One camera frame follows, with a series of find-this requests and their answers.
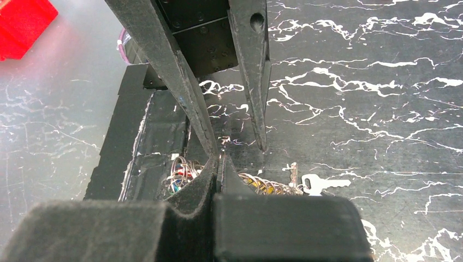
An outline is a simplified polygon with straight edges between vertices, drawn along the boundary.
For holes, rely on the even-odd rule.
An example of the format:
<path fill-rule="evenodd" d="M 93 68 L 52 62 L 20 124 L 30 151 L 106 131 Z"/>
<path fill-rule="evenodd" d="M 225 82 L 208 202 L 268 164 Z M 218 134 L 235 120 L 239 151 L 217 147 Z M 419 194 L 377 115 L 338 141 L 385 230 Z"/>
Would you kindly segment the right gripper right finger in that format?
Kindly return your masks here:
<path fill-rule="evenodd" d="M 258 195 L 228 155 L 218 178 L 215 261 L 373 261 L 360 214 L 348 199 Z"/>

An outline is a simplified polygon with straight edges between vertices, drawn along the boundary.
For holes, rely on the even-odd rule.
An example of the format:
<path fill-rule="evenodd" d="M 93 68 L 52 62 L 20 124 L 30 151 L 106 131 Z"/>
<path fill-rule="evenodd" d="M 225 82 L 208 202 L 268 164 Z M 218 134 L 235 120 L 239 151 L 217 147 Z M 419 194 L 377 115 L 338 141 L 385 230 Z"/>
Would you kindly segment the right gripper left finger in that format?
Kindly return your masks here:
<path fill-rule="evenodd" d="M 211 261 L 218 158 L 163 201 L 49 201 L 18 226 L 1 261 Z"/>

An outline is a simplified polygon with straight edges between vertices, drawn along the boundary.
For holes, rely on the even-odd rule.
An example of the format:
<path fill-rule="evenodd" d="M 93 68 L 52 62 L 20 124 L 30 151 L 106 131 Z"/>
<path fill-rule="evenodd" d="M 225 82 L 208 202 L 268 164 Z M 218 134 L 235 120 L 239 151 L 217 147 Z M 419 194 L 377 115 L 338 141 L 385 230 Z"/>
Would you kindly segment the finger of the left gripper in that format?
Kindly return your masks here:
<path fill-rule="evenodd" d="M 229 23 L 256 144 L 267 150 L 265 110 L 271 74 L 266 1 L 229 1 Z"/>
<path fill-rule="evenodd" d="M 151 1 L 107 1 L 150 65 L 185 111 L 205 153 L 218 157 L 202 90 L 156 4 Z"/>

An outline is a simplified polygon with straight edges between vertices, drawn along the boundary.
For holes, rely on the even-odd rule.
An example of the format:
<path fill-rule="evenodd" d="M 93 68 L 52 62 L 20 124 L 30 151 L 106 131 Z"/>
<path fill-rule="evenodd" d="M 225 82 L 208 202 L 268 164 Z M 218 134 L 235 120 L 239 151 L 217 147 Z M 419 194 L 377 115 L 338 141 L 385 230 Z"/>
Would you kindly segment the keyring with coloured tags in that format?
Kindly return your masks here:
<path fill-rule="evenodd" d="M 179 192 L 198 177 L 204 166 L 196 160 L 187 160 L 185 157 L 177 156 L 173 159 L 170 174 L 161 182 L 161 196 L 170 197 Z M 287 167 L 290 171 L 290 182 L 288 184 L 270 181 L 251 175 L 239 173 L 239 179 L 251 190 L 259 195 L 309 195 L 321 196 L 323 190 L 328 188 L 348 187 L 350 180 L 327 180 L 320 178 L 317 174 L 305 174 L 298 176 L 297 163 L 294 162 Z"/>

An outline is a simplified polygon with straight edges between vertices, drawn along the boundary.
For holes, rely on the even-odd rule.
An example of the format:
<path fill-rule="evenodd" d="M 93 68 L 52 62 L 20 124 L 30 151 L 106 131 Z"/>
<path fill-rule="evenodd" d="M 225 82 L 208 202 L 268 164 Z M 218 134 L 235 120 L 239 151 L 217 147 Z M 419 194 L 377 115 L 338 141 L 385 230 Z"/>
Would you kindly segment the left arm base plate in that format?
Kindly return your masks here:
<path fill-rule="evenodd" d="M 132 12 L 144 16 L 156 7 L 195 77 L 236 67 L 228 1 L 137 1 Z"/>

